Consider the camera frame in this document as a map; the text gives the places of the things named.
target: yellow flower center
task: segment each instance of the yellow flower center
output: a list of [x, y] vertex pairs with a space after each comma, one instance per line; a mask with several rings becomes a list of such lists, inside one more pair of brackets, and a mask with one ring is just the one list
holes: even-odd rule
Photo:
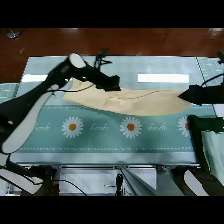
[[74, 131], [74, 130], [76, 129], [76, 124], [70, 124], [70, 125], [69, 125], [69, 129], [70, 129], [71, 131]]
[[128, 124], [128, 130], [133, 131], [135, 129], [135, 126], [133, 124]]
[[186, 123], [185, 124], [185, 128], [189, 131], [190, 130], [190, 125], [189, 125], [189, 123]]

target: daisy print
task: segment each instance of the daisy print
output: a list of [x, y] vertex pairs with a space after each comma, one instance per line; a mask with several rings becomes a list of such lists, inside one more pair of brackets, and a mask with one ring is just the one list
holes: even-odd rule
[[125, 135], [126, 138], [130, 139], [139, 136], [141, 134], [141, 130], [142, 125], [140, 121], [134, 117], [126, 117], [120, 125], [120, 131], [123, 132], [123, 135]]
[[179, 119], [177, 127], [178, 130], [182, 132], [182, 135], [184, 135], [185, 137], [190, 137], [190, 127], [187, 121], [187, 116]]
[[78, 117], [69, 117], [66, 119], [65, 122], [63, 122], [62, 125], [62, 131], [64, 132], [63, 135], [66, 136], [66, 138], [75, 138], [79, 136], [82, 133], [83, 130], [83, 122]]

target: white daisy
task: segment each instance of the white daisy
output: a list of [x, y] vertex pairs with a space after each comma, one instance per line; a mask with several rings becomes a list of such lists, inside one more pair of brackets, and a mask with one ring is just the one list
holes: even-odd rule
[[179, 119], [177, 127], [179, 131], [182, 131], [182, 135], [184, 135], [185, 137], [190, 137], [190, 127], [187, 121], [187, 116]]
[[64, 132], [63, 135], [66, 135], [66, 138], [75, 138], [82, 133], [83, 130], [83, 122], [78, 117], [69, 117], [63, 122], [62, 131]]
[[140, 135], [140, 130], [142, 130], [140, 121], [134, 117], [126, 117], [126, 119], [121, 122], [120, 127], [120, 131], [123, 131], [123, 135], [126, 135], [126, 138], [131, 139]]

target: teal tablecloth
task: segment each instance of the teal tablecloth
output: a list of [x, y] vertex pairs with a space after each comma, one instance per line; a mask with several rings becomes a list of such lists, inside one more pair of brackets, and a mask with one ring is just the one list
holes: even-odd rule
[[[65, 57], [31, 57], [23, 78], [46, 75]], [[113, 64], [102, 71], [119, 75], [121, 87], [129, 89], [161, 89], [158, 84], [138, 83], [137, 74], [188, 74], [190, 84], [201, 84], [203, 78], [195, 57], [111, 56]], [[93, 63], [94, 57], [85, 60]], [[20, 83], [17, 96], [29, 91], [39, 82]], [[69, 82], [64, 89], [69, 89]], [[63, 100], [64, 93], [50, 97], [39, 114], [31, 136], [12, 159], [20, 163], [66, 164], [186, 164], [196, 163], [189, 137], [186, 116], [215, 116], [211, 105], [192, 108], [166, 116], [126, 116], [83, 107]], [[121, 125], [135, 122], [138, 136], [131, 138]], [[69, 135], [70, 125], [76, 124], [75, 135]]]

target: table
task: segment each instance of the table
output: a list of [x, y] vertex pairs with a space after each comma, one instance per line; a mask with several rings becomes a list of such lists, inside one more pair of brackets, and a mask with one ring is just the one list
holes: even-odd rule
[[[46, 74], [66, 57], [30, 57], [17, 96], [24, 94], [43, 81]], [[84, 59], [93, 64], [95, 57]], [[108, 56], [113, 62], [102, 67], [108, 75], [119, 75], [121, 87], [129, 89], [161, 89], [164, 86], [138, 83], [137, 74], [188, 74], [190, 85], [201, 84], [204, 79], [195, 57]], [[69, 89], [71, 81], [64, 87]], [[183, 113], [166, 116], [135, 117], [144, 131], [131, 142], [122, 136], [120, 122], [126, 115], [101, 112], [63, 100], [57, 92], [49, 98], [40, 112], [37, 125], [19, 151], [12, 155], [18, 163], [57, 164], [192, 164], [196, 163], [190, 138], [178, 130], [178, 121], [190, 114], [215, 116], [212, 105], [192, 105]], [[63, 136], [63, 121], [79, 116], [85, 122], [80, 138]], [[90, 131], [93, 124], [107, 124], [108, 132]]]

